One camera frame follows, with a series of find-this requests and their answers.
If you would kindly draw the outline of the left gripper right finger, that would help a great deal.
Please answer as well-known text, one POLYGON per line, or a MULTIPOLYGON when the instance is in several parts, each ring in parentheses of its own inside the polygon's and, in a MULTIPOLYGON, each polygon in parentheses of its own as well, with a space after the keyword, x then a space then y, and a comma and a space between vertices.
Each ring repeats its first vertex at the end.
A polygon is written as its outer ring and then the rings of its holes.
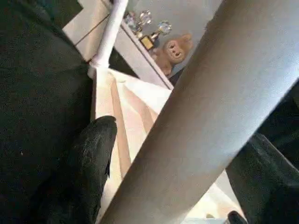
POLYGON ((226 173, 249 224, 299 222, 299 171, 265 136, 253 135, 226 173))

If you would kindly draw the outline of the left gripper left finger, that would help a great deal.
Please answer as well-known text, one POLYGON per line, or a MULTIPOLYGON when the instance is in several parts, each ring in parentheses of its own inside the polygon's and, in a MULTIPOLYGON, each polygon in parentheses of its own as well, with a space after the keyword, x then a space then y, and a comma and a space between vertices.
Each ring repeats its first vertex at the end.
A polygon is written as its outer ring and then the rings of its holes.
POLYGON ((58 171, 33 196, 31 224, 93 224, 110 175, 116 119, 102 116, 75 139, 58 171))

